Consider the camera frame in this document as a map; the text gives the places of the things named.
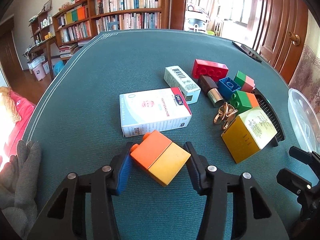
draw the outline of pink lego block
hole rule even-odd
[[[228,70],[224,64],[196,59],[192,69],[192,76],[199,78],[201,75],[208,75],[213,81],[218,82],[227,76]]]
[[[243,84],[241,91],[251,93],[251,91],[254,89],[254,86],[255,86],[254,80],[246,76],[245,83]]]

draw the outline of white box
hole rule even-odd
[[[49,62],[47,61],[42,66],[43,66],[45,74],[47,75],[50,72],[50,70],[49,70]]]
[[[120,95],[121,128],[125,137],[186,127],[191,117],[179,88]]]
[[[198,101],[200,87],[179,66],[166,67],[164,80],[171,88],[179,87],[181,89],[188,105]]]

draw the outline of table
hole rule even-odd
[[[44,42],[41,42],[40,44],[34,46],[28,52],[28,55],[29,55],[30,53],[37,52],[37,51],[39,51],[41,49],[46,49],[47,50],[47,57],[48,57],[51,80],[54,79],[53,70],[52,70],[52,62],[51,62],[51,49],[50,49],[51,44],[53,44],[53,43],[56,43],[55,36],[52,36],[52,37],[48,38],[47,40],[45,40]]]
[[[23,137],[38,140],[43,147],[36,198],[39,209],[68,173],[91,173],[109,164],[126,142],[141,142],[142,136],[123,137],[119,94],[167,88],[164,68],[179,65],[191,74],[196,58],[225,63],[231,78],[237,70],[253,78],[277,113],[286,139],[276,148],[266,146],[235,164],[220,137],[221,128],[212,124],[218,109],[203,93],[197,103],[189,105],[193,116],[188,126],[163,134],[180,146],[191,141],[198,154],[225,172],[250,172],[289,228],[299,215],[300,205],[294,194],[277,184],[278,171],[287,167],[313,184],[317,179],[308,166],[288,155],[291,146],[299,145],[288,115],[287,85],[267,63],[247,57],[229,40],[173,30],[100,33],[52,82]],[[126,189],[113,198],[113,203],[122,239],[194,240],[205,196],[198,196],[192,189],[185,166],[166,188],[134,166]],[[228,194],[225,239],[230,239],[231,212],[232,195]]]

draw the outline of green lego block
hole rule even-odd
[[[241,114],[252,108],[247,93],[239,90],[232,94],[230,104],[238,110],[237,114]]]
[[[235,78],[234,78],[234,82],[236,82],[240,87],[243,86],[243,84],[245,83],[245,78],[247,76],[245,74],[243,74],[241,71],[238,70]]]

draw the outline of red cloth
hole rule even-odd
[[[36,108],[36,105],[12,90],[10,90],[10,97],[13,99],[16,105],[17,111],[21,116],[21,121],[16,123],[9,136],[8,143],[4,144],[4,154],[6,154],[8,157],[10,155],[17,154],[17,143],[22,139],[30,117]]]

